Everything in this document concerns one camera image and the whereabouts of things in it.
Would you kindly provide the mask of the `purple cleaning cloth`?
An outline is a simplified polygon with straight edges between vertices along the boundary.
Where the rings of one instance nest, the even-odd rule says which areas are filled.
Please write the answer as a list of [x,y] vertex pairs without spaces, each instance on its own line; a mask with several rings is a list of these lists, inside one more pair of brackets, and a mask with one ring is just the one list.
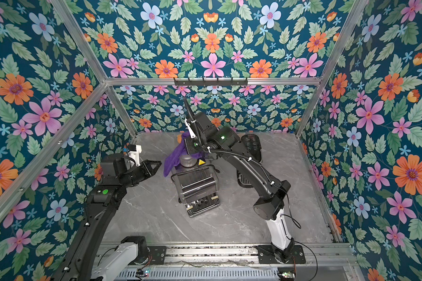
[[[182,143],[178,144],[178,146],[173,150],[173,152],[169,156],[167,156],[167,158],[165,159],[164,177],[167,177],[171,173],[171,170],[174,167],[177,168],[178,166],[181,166],[179,163],[179,158],[181,155],[188,154],[185,139],[190,138],[189,132],[182,133],[182,136],[183,136]],[[197,158],[197,160],[205,157],[205,154],[203,152],[198,152],[198,153],[189,154],[189,155],[192,155],[194,158]]]

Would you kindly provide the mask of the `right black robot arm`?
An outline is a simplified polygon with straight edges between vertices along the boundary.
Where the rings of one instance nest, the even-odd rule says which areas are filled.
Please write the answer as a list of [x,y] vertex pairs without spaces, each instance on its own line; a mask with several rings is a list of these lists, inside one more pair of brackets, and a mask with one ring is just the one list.
[[259,199],[254,212],[266,220],[271,235],[270,253],[280,263],[286,263],[293,256],[295,241],[290,234],[284,199],[291,188],[287,180],[279,180],[256,160],[254,150],[247,147],[241,138],[229,127],[215,127],[202,112],[194,114],[187,110],[186,127],[191,135],[191,145],[199,152],[214,153],[231,164],[255,189]]

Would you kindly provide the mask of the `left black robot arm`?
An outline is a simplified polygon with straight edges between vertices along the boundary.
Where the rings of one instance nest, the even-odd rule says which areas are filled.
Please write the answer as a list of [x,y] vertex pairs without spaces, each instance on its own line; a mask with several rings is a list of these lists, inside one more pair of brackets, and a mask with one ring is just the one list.
[[85,218],[52,281],[89,281],[97,251],[106,229],[116,214],[129,187],[156,175],[162,162],[135,161],[121,153],[106,156],[102,162],[102,179],[85,202]]

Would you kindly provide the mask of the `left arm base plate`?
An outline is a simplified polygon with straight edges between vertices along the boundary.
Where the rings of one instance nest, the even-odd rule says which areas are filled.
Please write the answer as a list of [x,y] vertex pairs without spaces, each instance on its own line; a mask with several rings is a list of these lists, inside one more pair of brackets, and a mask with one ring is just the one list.
[[127,266],[163,265],[166,258],[166,246],[143,246],[138,248],[137,256],[129,261]]

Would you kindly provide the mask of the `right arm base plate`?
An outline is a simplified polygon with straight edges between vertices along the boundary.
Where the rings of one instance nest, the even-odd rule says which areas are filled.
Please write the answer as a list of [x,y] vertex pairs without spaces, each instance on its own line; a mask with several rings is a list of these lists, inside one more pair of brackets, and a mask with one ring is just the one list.
[[292,245],[280,250],[273,245],[258,245],[258,259],[260,264],[305,264],[305,254],[302,246]]

